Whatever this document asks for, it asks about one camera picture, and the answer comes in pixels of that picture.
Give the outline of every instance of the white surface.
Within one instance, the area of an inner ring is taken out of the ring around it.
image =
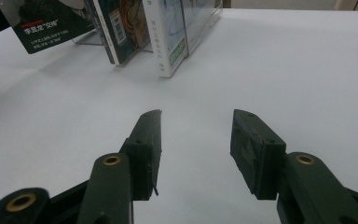
[[[135,223],[279,223],[229,156],[234,108],[358,191],[358,12],[225,10],[171,79],[156,69],[149,53],[114,67],[103,48],[71,42],[27,55],[0,33],[0,199],[86,180],[156,108],[160,195],[134,203]]]
[[[231,0],[233,8],[334,10],[337,0]]]

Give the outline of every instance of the screw hole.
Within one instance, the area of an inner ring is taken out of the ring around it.
[[[29,207],[36,201],[36,195],[34,193],[22,194],[19,197],[14,198],[7,204],[7,211],[20,212],[21,210]]]
[[[312,157],[307,156],[307,155],[297,155],[296,159],[299,162],[301,162],[303,164],[307,164],[307,165],[312,165],[315,163],[315,160]]]
[[[121,161],[120,157],[108,157],[103,160],[105,165],[115,165]]]

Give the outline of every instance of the book cover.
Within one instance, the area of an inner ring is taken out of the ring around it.
[[[0,0],[0,9],[30,54],[94,29],[83,0]]]
[[[126,62],[149,42],[142,0],[93,0],[93,3],[115,64]]]
[[[144,0],[147,25],[161,77],[171,77],[187,55],[179,0]]]

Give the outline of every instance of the white book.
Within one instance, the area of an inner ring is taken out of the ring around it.
[[[143,0],[153,52],[161,77],[171,77],[187,56],[183,10],[179,0]]]

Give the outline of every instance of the book spine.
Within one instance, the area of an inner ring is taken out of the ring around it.
[[[143,0],[150,34],[153,53],[157,60],[158,74],[161,77],[171,77],[172,69],[169,60],[169,52],[165,43],[164,18],[161,16],[160,5],[156,0]]]
[[[95,6],[94,6],[92,0],[85,0],[85,3],[86,3],[87,11],[89,12],[89,14],[92,17],[92,23],[95,26],[95,30],[98,32],[98,35],[101,37],[101,41],[102,41],[103,46],[106,50],[106,54],[109,58],[109,62],[112,64],[115,64],[115,61],[112,56],[112,52],[110,52],[110,48],[107,44],[106,36],[103,33],[103,27],[101,26],[101,22],[98,18],[98,15],[96,14]]]
[[[100,6],[100,2],[99,0],[92,0],[95,6],[95,11],[97,12],[97,16],[100,20],[100,24],[102,26],[102,30],[103,30],[103,34],[106,38],[106,42],[107,42],[107,46],[109,47],[109,51],[112,54],[113,60],[115,62],[115,64],[120,64],[118,57],[116,55],[116,51],[115,51],[115,46],[113,44],[113,40],[112,40],[112,36],[109,33],[109,30],[107,28],[107,22],[105,21],[104,17],[103,17],[103,11],[102,8]]]

